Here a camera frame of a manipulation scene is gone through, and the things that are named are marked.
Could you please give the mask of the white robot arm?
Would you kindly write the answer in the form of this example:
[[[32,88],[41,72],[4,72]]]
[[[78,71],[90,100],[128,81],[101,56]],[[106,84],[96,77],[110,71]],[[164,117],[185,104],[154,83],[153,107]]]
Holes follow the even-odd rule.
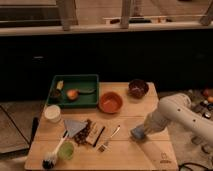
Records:
[[[166,96],[144,121],[144,134],[163,131],[171,122],[178,122],[213,146],[213,121],[197,115],[191,109],[190,98],[183,93]]]

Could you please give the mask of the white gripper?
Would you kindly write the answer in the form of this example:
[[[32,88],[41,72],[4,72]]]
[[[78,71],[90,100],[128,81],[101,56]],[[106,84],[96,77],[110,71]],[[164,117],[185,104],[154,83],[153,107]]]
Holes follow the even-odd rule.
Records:
[[[167,119],[158,111],[150,113],[144,121],[144,133],[146,135],[161,132],[167,126]]]

